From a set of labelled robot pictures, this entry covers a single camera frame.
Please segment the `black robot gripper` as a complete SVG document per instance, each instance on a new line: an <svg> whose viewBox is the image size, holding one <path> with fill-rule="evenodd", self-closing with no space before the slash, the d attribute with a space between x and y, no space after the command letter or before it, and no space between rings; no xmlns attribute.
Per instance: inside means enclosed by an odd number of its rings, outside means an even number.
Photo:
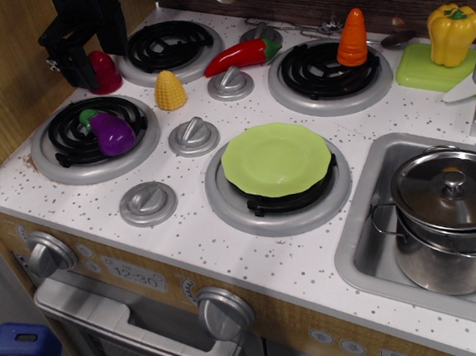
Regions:
<svg viewBox="0 0 476 356"><path fill-rule="evenodd" d="M72 87L96 90L97 76L85 45L97 37L105 53L126 54L127 33L120 0L51 1L57 16L38 38L38 44L45 47L50 67L61 71Z"/></svg>

